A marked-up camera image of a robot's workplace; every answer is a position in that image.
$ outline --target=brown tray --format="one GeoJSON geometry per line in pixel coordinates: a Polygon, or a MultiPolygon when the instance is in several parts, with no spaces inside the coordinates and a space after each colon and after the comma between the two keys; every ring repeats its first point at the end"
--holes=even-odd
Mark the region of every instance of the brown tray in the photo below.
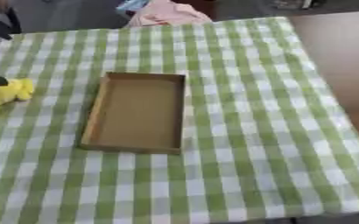
{"type": "Polygon", "coordinates": [[[185,76],[107,73],[81,139],[89,150],[180,153],[185,76]]]}

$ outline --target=stuffed toy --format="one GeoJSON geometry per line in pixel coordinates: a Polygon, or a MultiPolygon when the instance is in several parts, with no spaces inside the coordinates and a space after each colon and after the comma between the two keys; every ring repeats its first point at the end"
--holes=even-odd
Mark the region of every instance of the stuffed toy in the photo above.
{"type": "Polygon", "coordinates": [[[30,79],[0,77],[0,106],[6,102],[27,101],[32,98],[34,86],[30,79]]]}

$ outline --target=cardboard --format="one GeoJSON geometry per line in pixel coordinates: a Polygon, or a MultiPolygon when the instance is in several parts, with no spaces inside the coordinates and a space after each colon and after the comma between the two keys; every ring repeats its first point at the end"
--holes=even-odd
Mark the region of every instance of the cardboard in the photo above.
{"type": "Polygon", "coordinates": [[[81,146],[90,150],[180,153],[185,76],[107,73],[81,146]]]}

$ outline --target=floor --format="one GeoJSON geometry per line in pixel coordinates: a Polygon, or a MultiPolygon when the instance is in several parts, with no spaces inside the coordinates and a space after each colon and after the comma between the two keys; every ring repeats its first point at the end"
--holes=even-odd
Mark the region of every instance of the floor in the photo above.
{"type": "MultiPolygon", "coordinates": [[[[49,32],[92,28],[121,28],[126,19],[115,9],[123,0],[14,0],[24,32],[49,32]]],[[[206,2],[206,0],[177,0],[206,2]]],[[[359,11],[359,0],[327,0],[314,10],[275,10],[273,0],[215,0],[216,21],[236,18],[359,11]]]]}
{"type": "MultiPolygon", "coordinates": [[[[115,13],[116,6],[122,0],[51,0],[45,3],[41,0],[15,0],[14,7],[20,18],[24,32],[51,32],[76,29],[92,29],[92,28],[120,28],[126,24],[126,20],[115,13]]],[[[344,11],[359,11],[359,0],[328,0],[324,7],[315,10],[275,10],[271,7],[271,0],[215,0],[214,20],[228,20],[236,18],[256,18],[266,16],[296,16],[306,14],[321,14],[344,11]]],[[[333,44],[336,51],[325,51],[320,45],[317,47],[309,47],[308,51],[311,57],[319,64],[320,70],[326,75],[326,80],[334,91],[337,91],[337,98],[350,114],[355,125],[359,127],[359,73],[354,72],[355,66],[349,63],[351,59],[359,57],[358,45],[351,45],[345,48],[346,40],[353,38],[352,31],[345,27],[353,27],[358,25],[359,17],[351,17],[346,20],[341,17],[331,17],[329,20],[306,20],[306,17],[293,20],[299,34],[303,34],[302,40],[305,45],[311,46],[312,41],[318,39],[324,44],[333,44]],[[313,26],[307,29],[304,25],[313,26]],[[330,35],[320,36],[319,38],[306,38],[310,34],[316,34],[312,29],[319,29],[319,32],[327,32],[330,35]],[[344,40],[342,42],[334,42],[336,33],[343,33],[344,40]],[[332,53],[346,53],[344,61],[332,60],[334,70],[326,63],[327,59],[333,59],[332,53]],[[345,76],[346,82],[334,81],[339,74],[354,73],[356,76],[345,76]]],[[[342,216],[342,217],[312,217],[300,218],[295,220],[261,220],[251,221],[248,224],[316,224],[316,223],[355,223],[359,224],[359,214],[342,216]]]]}

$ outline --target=green checkered tablecloth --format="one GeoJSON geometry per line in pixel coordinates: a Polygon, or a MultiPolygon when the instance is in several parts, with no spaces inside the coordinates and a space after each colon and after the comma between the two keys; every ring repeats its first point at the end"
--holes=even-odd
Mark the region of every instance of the green checkered tablecloth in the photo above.
{"type": "Polygon", "coordinates": [[[359,212],[359,137],[282,17],[19,35],[1,223],[206,223],[359,212]],[[185,74],[180,156],[77,147],[105,71],[185,74]]]}

